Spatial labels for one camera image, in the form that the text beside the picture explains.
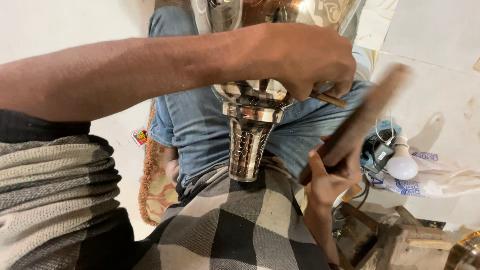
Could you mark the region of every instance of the plastic bag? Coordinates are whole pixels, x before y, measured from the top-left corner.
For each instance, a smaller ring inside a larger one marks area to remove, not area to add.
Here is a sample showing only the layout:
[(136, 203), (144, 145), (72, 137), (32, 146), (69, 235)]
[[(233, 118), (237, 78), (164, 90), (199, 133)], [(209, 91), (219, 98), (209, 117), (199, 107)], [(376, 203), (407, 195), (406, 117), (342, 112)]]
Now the plastic bag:
[(461, 168), (455, 160), (429, 152), (409, 151), (419, 166), (410, 180), (399, 180), (380, 173), (367, 173), (374, 188), (418, 197), (455, 197), (480, 193), (480, 166)]

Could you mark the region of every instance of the white light bulb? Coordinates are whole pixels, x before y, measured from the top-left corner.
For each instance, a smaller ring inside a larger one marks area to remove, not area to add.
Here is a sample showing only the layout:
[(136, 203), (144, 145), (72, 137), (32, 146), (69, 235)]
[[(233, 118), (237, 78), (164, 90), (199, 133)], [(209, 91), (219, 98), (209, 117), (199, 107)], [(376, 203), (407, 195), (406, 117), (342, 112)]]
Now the white light bulb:
[(412, 179), (419, 172), (419, 166), (408, 152), (407, 137), (401, 133), (395, 137), (395, 154), (387, 162), (388, 173), (400, 180)]

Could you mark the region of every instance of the candy wrapper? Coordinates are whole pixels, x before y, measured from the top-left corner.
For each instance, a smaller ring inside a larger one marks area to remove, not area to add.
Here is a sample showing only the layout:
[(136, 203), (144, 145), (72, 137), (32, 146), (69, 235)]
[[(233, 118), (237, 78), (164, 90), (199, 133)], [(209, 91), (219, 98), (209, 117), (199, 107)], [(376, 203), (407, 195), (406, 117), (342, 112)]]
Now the candy wrapper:
[(135, 143), (141, 147), (147, 143), (147, 131), (144, 129), (134, 131), (132, 132), (132, 138), (134, 139)]

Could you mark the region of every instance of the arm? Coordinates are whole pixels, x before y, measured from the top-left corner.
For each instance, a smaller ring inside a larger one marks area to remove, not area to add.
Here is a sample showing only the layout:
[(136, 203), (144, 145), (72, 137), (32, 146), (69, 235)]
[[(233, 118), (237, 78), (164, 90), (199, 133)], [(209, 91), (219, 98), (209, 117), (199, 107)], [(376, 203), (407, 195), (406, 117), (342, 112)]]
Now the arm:
[(0, 109), (50, 121), (91, 121), (160, 95), (262, 78), (277, 79), (304, 100), (315, 82), (337, 81), (349, 89), (355, 67), (348, 40), (312, 25), (131, 38), (0, 65)]
[(312, 181), (307, 185), (305, 225), (318, 246), (326, 253), (328, 262), (336, 265), (339, 265), (339, 259), (332, 236), (331, 210), (333, 202), (342, 192), (361, 181), (360, 150), (361, 145), (335, 168), (328, 168), (329, 172), (325, 169), (317, 149), (310, 152)]

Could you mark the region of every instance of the forearm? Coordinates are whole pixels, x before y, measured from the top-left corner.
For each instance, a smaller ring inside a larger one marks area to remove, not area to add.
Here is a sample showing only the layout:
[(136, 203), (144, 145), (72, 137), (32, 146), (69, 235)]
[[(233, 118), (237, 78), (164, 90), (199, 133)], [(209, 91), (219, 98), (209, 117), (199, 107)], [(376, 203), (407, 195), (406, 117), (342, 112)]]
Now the forearm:
[(0, 108), (50, 121), (91, 121), (149, 98), (271, 74), (253, 31), (132, 38), (0, 65)]
[(330, 210), (328, 208), (318, 209), (311, 205), (307, 206), (305, 210), (305, 225), (317, 245), (324, 250), (328, 262), (339, 265), (338, 252), (332, 236), (332, 217)]

